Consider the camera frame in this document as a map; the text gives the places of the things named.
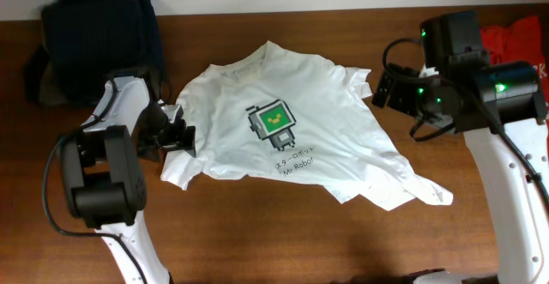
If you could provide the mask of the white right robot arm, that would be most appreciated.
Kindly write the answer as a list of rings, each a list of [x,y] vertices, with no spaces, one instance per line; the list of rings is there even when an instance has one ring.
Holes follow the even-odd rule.
[[[425,70],[385,63],[375,106],[412,117],[431,136],[462,134],[482,178],[498,245],[495,275],[434,269],[415,283],[548,280],[548,128],[542,83],[524,61],[492,64],[472,11],[419,27]]]

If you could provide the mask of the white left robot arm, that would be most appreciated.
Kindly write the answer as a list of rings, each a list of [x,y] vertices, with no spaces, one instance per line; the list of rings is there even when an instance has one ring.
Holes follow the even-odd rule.
[[[103,239],[128,283],[172,282],[146,227],[140,161],[196,153],[195,127],[160,91],[151,78],[108,79],[93,115],[55,148],[69,212],[88,227],[85,237]]]

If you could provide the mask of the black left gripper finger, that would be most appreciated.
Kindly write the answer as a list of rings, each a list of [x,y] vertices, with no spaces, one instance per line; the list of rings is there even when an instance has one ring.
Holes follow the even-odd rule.
[[[195,126],[173,127],[160,138],[160,146],[166,152],[185,151],[190,156],[195,157],[195,135]]]
[[[136,145],[137,156],[140,159],[149,160],[153,162],[161,162],[161,156],[159,148],[153,144],[146,144],[138,142]]]

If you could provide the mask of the white robot print t-shirt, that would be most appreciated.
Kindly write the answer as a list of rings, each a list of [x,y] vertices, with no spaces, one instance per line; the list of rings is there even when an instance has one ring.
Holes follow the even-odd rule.
[[[196,128],[196,154],[170,152],[162,179],[181,188],[200,173],[318,184],[338,202],[362,196],[385,210],[413,199],[451,204],[451,192],[413,170],[365,104],[368,74],[272,42],[209,66],[177,99]]]

